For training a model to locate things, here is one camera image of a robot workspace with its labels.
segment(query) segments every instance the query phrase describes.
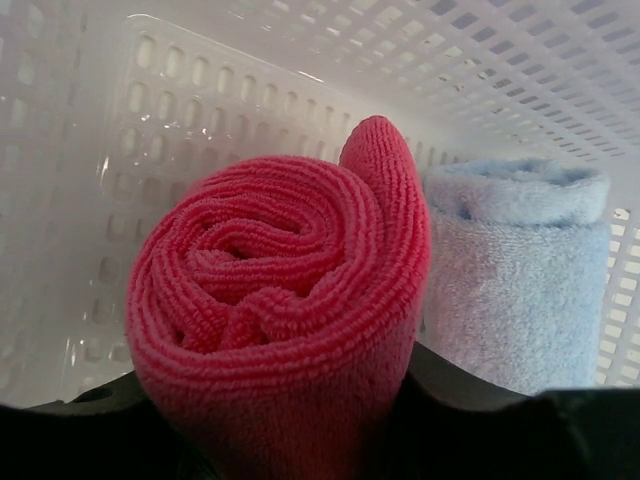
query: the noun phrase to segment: white plastic basket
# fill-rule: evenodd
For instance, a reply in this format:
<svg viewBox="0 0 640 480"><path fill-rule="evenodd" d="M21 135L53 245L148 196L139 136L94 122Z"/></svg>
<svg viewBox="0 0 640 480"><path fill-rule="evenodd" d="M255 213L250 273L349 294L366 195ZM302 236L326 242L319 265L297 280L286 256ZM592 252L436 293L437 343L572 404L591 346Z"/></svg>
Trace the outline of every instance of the white plastic basket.
<svg viewBox="0 0 640 480"><path fill-rule="evenodd" d="M370 114L420 169L611 175L597 375L637 385L639 21L634 0L0 0L0 401L131 370L128 268L190 182L264 153L335 161Z"/></svg>

